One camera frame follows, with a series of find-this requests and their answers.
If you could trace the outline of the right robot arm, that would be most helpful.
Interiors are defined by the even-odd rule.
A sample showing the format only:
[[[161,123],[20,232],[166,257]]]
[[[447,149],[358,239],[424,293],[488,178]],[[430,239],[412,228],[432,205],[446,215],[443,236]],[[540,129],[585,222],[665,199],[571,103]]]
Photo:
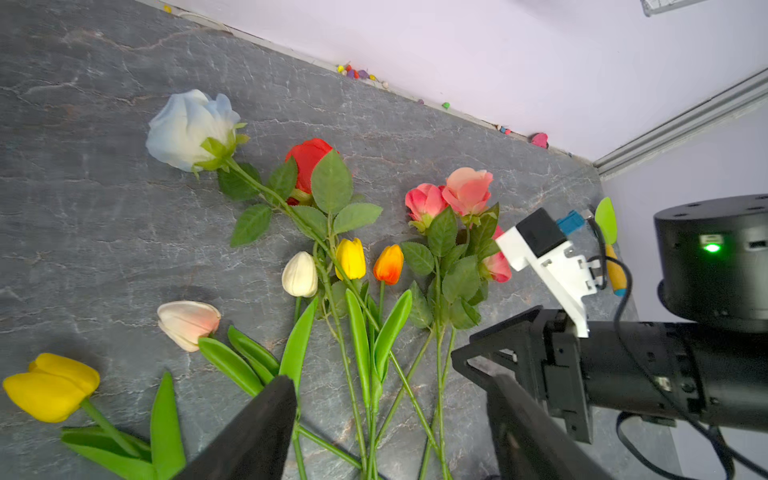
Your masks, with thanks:
[[[595,262],[545,210],[503,233],[517,270],[532,269],[558,301],[470,337],[454,369],[482,388],[472,360],[511,370],[577,441],[592,440],[593,407],[763,431],[767,427],[767,198],[688,203],[655,215],[658,297],[670,322],[592,322]]]

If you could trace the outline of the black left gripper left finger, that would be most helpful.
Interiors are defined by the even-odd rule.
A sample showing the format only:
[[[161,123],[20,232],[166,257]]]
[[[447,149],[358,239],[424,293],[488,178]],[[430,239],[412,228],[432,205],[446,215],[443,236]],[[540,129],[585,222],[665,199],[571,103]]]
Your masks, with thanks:
[[[280,479],[297,413],[294,382],[275,377],[178,479]]]

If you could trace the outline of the orange tulip flower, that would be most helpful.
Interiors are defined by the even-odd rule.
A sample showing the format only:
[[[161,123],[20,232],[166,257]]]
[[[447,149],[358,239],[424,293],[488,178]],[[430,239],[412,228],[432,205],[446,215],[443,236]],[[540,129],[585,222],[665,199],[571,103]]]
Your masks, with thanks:
[[[384,293],[386,285],[394,286],[400,280],[403,267],[404,254],[401,247],[398,245],[386,247],[374,266],[374,276],[381,282],[380,294]],[[361,328],[361,337],[358,341],[360,348],[357,351],[361,362],[358,363],[358,369],[367,411],[369,435],[367,479],[378,478],[376,425],[382,387],[387,375],[389,354],[411,312],[412,303],[412,294],[407,290],[398,298],[387,319],[381,322],[381,330],[378,333],[375,333],[372,327],[366,327],[363,320],[358,322]]]

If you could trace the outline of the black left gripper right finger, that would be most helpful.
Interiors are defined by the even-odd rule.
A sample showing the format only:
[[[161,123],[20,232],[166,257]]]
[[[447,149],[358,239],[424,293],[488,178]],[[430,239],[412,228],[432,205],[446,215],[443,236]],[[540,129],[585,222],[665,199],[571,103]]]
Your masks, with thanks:
[[[492,377],[487,414],[501,479],[610,477],[511,378]]]

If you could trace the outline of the white rose flower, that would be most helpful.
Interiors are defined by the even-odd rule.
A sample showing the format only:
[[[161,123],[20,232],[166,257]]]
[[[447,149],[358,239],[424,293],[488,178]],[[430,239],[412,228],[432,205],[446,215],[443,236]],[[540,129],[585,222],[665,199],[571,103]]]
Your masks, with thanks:
[[[270,227],[274,211],[280,210],[292,219],[299,213],[298,208],[288,204],[291,183],[299,173],[295,163],[280,167],[269,185],[263,185],[256,170],[234,160],[238,145],[249,139],[240,133],[242,126],[227,96],[220,94],[211,98],[199,90],[191,90],[169,98],[150,121],[146,141],[149,154],[158,161],[193,174],[216,172],[223,194],[234,201],[251,201],[251,206],[236,221],[230,239],[234,247],[249,245],[261,238]],[[204,353],[253,394],[259,393],[278,375],[286,375],[298,383],[312,326],[310,316],[315,311],[315,306],[296,307],[298,325],[281,361],[236,330],[230,333],[230,346],[210,341]]]

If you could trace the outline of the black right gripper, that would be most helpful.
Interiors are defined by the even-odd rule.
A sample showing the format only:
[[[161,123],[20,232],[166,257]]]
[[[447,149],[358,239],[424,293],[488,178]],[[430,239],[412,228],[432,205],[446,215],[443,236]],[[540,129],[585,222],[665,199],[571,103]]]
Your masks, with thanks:
[[[550,416],[564,420],[571,439],[593,442],[579,339],[564,310],[535,306],[471,335],[451,353],[454,370],[487,391],[491,375],[470,364],[476,357],[512,372]]]

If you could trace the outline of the red rose flower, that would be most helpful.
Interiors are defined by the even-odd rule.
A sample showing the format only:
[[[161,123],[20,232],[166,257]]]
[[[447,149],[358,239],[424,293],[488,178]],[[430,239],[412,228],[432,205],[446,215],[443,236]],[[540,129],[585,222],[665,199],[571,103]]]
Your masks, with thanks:
[[[322,139],[314,138],[294,146],[286,155],[286,161],[293,159],[297,165],[296,185],[287,203],[309,205],[312,203],[311,177],[316,165],[333,147]]]

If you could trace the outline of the small pink rose flower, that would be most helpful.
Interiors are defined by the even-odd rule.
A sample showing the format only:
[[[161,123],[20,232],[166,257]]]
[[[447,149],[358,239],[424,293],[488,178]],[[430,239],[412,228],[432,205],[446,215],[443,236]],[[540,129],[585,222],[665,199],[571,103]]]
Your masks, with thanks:
[[[510,280],[512,273],[510,264],[504,254],[499,250],[496,240],[503,234],[499,226],[496,226],[492,237],[482,243],[479,250],[478,272],[482,279],[505,283]]]

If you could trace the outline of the pink rose double bloom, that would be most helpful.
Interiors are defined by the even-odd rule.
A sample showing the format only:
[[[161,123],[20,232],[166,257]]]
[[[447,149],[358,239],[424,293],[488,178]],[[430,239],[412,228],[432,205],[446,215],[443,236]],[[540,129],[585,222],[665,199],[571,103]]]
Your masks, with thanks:
[[[461,167],[443,184],[423,183],[405,196],[410,224],[423,237],[403,243],[401,250],[411,272],[423,279],[410,287],[413,322],[429,330],[435,341],[438,393],[430,449],[443,479],[452,477],[444,415],[449,349],[458,331],[480,323],[479,305],[493,281],[478,272],[481,245],[499,226],[499,206],[491,203],[492,181],[486,170]]]

